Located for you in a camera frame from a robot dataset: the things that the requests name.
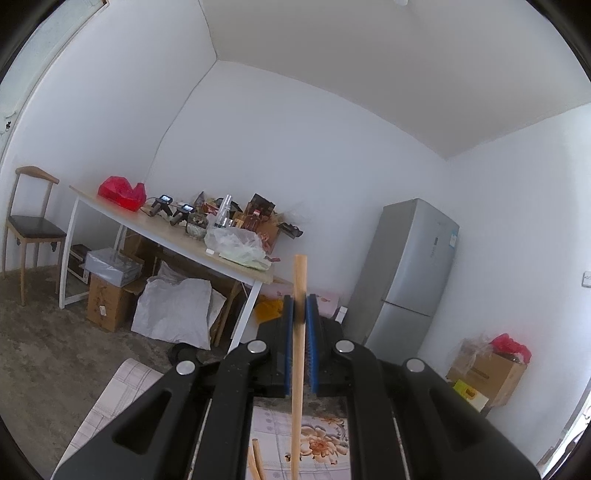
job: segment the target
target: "chair seat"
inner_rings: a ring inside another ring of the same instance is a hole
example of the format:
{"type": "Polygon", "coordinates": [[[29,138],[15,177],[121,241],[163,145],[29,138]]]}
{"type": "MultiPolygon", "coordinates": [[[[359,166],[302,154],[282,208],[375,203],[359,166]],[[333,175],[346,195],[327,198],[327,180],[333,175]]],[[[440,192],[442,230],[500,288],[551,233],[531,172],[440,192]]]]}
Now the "chair seat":
{"type": "Polygon", "coordinates": [[[65,238],[66,233],[43,217],[11,215],[8,221],[23,238],[65,238]]]}

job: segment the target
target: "chair backrest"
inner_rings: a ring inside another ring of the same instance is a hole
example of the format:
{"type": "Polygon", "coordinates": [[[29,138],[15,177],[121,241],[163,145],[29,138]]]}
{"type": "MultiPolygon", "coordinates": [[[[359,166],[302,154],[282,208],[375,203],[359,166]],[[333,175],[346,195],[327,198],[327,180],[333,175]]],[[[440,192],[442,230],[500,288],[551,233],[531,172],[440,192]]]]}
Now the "chair backrest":
{"type": "Polygon", "coordinates": [[[60,182],[60,179],[55,178],[52,175],[49,175],[46,171],[43,171],[39,167],[18,167],[15,170],[17,174],[17,179],[14,181],[14,186],[12,187],[12,193],[10,195],[10,200],[8,201],[8,213],[7,217],[10,216],[12,213],[12,204],[14,203],[14,196],[17,192],[18,187],[18,180],[21,178],[21,175],[26,175],[28,177],[33,177],[36,179],[47,180],[49,184],[47,185],[47,191],[45,193],[45,198],[43,199],[43,206],[41,207],[41,216],[45,217],[45,213],[47,211],[47,204],[49,203],[49,195],[51,195],[51,188],[54,185],[57,185],[60,182]]]}

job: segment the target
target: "ceiling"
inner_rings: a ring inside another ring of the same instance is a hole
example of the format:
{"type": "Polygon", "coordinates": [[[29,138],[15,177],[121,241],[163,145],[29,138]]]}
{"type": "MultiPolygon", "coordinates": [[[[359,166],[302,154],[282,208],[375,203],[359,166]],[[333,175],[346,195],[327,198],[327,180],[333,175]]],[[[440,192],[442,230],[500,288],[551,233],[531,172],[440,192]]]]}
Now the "ceiling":
{"type": "Polygon", "coordinates": [[[221,60],[357,103],[444,158],[591,102],[526,0],[202,0],[221,60]]]}

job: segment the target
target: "table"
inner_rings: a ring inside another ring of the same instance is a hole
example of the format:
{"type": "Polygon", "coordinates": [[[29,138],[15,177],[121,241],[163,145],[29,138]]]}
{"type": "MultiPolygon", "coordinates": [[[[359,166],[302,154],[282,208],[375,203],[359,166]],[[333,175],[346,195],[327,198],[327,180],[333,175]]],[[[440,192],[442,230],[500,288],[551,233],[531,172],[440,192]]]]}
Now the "table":
{"type": "MultiPolygon", "coordinates": [[[[248,295],[242,314],[236,324],[232,343],[230,344],[228,351],[235,349],[239,345],[242,334],[244,333],[244,328],[252,313],[256,297],[258,296],[262,284],[273,283],[273,267],[266,271],[260,271],[221,258],[217,253],[210,255],[206,252],[207,247],[205,246],[205,242],[189,237],[183,228],[170,225],[170,222],[160,216],[150,217],[142,211],[131,212],[103,197],[99,197],[95,193],[95,190],[89,192],[80,190],[72,185],[70,185],[70,188],[76,194],[76,201],[74,202],[72,216],[70,217],[70,225],[68,226],[66,243],[64,246],[65,252],[69,252],[72,246],[72,237],[79,213],[78,206],[80,202],[83,202],[97,212],[100,212],[119,223],[119,231],[115,239],[115,249],[119,249],[125,238],[125,232],[129,228],[184,257],[190,258],[191,260],[204,265],[205,267],[211,268],[222,275],[226,275],[234,280],[250,285],[252,287],[251,292],[248,295]]],[[[70,303],[82,300],[88,296],[88,292],[84,292],[66,297],[66,276],[69,256],[70,255],[64,255],[61,263],[61,309],[70,303]]]]}

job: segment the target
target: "metal bolt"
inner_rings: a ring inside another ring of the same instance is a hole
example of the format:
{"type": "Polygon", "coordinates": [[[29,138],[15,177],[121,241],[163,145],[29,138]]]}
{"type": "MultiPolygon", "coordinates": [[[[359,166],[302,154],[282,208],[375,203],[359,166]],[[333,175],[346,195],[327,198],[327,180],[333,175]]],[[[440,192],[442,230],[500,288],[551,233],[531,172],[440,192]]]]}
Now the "metal bolt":
{"type": "Polygon", "coordinates": [[[339,340],[336,342],[335,348],[341,353],[350,353],[355,348],[355,344],[350,340],[339,340]]]}
{"type": "Polygon", "coordinates": [[[411,358],[407,362],[407,368],[413,373],[420,373],[425,370],[425,363],[418,358],[411,358]]]}
{"type": "Polygon", "coordinates": [[[246,348],[250,353],[263,353],[267,349],[267,344],[262,340],[253,340],[246,348]]]}
{"type": "Polygon", "coordinates": [[[191,360],[183,360],[177,364],[179,375],[190,375],[195,371],[195,364],[191,360]]]}

